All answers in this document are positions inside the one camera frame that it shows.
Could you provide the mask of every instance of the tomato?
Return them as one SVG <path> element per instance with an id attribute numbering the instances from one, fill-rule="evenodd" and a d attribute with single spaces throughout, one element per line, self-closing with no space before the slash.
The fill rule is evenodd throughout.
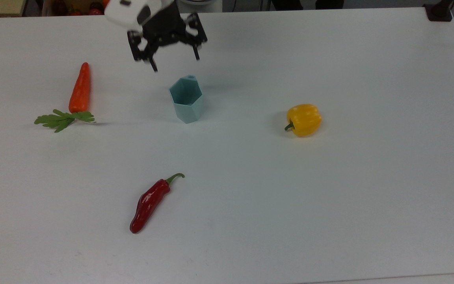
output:
<path id="1" fill-rule="evenodd" d="M 89 15 L 103 15 L 103 13 L 99 9 L 90 9 Z"/>

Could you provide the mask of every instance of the white table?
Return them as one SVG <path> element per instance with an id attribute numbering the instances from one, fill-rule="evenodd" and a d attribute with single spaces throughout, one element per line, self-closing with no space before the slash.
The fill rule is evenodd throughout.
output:
<path id="1" fill-rule="evenodd" d="M 454 284 L 454 275 L 430 275 L 384 279 L 341 281 L 340 284 Z"/>
<path id="2" fill-rule="evenodd" d="M 423 8 L 203 14 L 153 73 L 104 17 L 0 19 L 0 284 L 454 273 L 454 22 Z M 34 125 L 91 64 L 97 125 Z M 167 91 L 196 75 L 201 119 Z M 308 138 L 285 112 L 316 104 Z M 184 179 L 146 228 L 159 178 Z"/>

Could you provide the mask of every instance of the chili pepper stem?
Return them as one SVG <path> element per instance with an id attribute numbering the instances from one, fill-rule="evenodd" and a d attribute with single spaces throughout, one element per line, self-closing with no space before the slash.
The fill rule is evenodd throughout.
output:
<path id="1" fill-rule="evenodd" d="M 182 174 L 182 173 L 177 173 L 177 174 L 175 174 L 174 176 L 171 176 L 170 178 L 166 179 L 166 182 L 168 183 L 168 185 L 170 185 L 171 182 L 173 181 L 173 179 L 175 179 L 177 176 L 181 176 L 181 177 L 183 177 L 183 178 L 185 177 L 184 174 Z"/>
<path id="2" fill-rule="evenodd" d="M 290 121 L 290 124 L 287 125 L 287 127 L 285 127 L 285 131 L 288 131 L 290 128 L 293 128 L 294 127 L 294 123 L 292 121 Z"/>

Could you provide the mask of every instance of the light blue cup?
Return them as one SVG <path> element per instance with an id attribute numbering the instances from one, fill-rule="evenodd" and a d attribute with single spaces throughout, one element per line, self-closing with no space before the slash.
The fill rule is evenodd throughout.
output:
<path id="1" fill-rule="evenodd" d="M 176 116 L 185 123 L 198 120 L 202 114 L 203 96 L 195 76 L 180 78 L 169 93 L 175 105 Z"/>

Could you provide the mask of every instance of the carrot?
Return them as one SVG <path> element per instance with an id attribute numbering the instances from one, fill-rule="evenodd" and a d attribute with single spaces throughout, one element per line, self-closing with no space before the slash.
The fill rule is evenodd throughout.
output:
<path id="1" fill-rule="evenodd" d="M 89 108 L 90 99 L 90 68 L 87 62 L 82 64 L 80 74 L 74 84 L 69 110 L 71 113 L 84 112 Z"/>

